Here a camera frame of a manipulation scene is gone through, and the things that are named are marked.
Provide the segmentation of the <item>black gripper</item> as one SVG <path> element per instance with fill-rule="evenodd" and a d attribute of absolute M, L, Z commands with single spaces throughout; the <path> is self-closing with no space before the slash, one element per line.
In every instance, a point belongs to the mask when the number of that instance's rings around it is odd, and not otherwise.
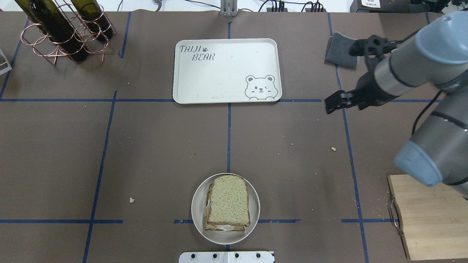
<path fill-rule="evenodd" d="M 356 40 L 349 48 L 349 55 L 362 56 L 368 72 L 358 79 L 350 92 L 338 90 L 324 99 L 326 114 L 343 108 L 381 106 L 401 95 L 401 83 L 394 76 L 390 59 L 385 54 L 397 48 L 400 41 L 389 41 L 378 35 Z"/>

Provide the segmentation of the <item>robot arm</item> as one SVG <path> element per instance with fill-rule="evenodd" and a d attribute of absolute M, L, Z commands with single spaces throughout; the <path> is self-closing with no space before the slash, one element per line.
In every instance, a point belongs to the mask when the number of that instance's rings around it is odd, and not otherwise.
<path fill-rule="evenodd" d="M 427 187 L 453 188 L 467 199 L 467 11 L 444 14 L 401 40 L 378 35 L 355 39 L 349 54 L 367 72 L 354 89 L 324 100 L 327 114 L 343 108 L 383 106 L 415 89 L 433 96 L 415 118 L 411 136 L 394 158 Z"/>

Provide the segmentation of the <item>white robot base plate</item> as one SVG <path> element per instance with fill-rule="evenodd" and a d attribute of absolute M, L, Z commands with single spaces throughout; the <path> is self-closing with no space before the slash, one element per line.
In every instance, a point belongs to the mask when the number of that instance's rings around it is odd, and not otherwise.
<path fill-rule="evenodd" d="M 179 263 L 274 263 L 274 252 L 270 251 L 219 251 L 184 252 Z"/>

